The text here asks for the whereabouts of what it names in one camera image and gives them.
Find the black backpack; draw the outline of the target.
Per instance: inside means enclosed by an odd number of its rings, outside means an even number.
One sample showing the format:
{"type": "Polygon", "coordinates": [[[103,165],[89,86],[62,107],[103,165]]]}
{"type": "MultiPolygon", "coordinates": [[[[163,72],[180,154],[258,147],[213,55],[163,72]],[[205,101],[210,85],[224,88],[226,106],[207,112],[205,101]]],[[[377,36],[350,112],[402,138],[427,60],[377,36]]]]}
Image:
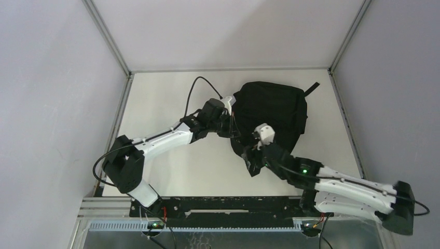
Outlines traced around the black backpack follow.
{"type": "Polygon", "coordinates": [[[236,101],[232,112],[239,135],[231,138],[230,144],[234,153],[245,161],[250,176],[256,176],[264,167],[263,154],[256,148],[255,128],[263,123],[271,126],[275,131],[274,141],[291,153],[305,132],[308,118],[306,97],[319,85],[315,82],[303,90],[254,81],[245,83],[233,94],[236,101]]]}

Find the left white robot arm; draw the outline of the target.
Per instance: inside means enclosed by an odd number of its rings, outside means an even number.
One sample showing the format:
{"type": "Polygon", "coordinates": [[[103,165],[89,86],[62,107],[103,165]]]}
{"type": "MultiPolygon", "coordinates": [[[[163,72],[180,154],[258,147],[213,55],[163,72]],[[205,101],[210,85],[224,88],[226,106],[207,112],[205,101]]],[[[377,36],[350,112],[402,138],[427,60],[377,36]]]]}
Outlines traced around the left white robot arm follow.
{"type": "Polygon", "coordinates": [[[232,106],[235,101],[234,96],[209,99],[202,109],[181,118],[162,132],[135,139],[125,135],[116,138],[110,151],[100,158],[104,173],[120,193],[138,201],[145,213],[158,215],[162,202],[143,179],[145,162],[176,147],[203,139],[209,133],[230,138],[233,134],[232,106]]]}

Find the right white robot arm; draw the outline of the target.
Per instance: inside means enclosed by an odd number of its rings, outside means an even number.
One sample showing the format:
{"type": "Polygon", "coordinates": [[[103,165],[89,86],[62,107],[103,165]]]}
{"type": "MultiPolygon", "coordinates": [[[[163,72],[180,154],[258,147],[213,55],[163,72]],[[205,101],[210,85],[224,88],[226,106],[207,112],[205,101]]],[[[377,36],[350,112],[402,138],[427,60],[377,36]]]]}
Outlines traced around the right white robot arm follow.
{"type": "Polygon", "coordinates": [[[414,232],[415,198],[407,182],[381,184],[352,177],[318,161],[294,157],[276,143],[260,145],[262,165],[303,190],[300,210],[357,216],[373,220],[396,234],[414,232]]]}

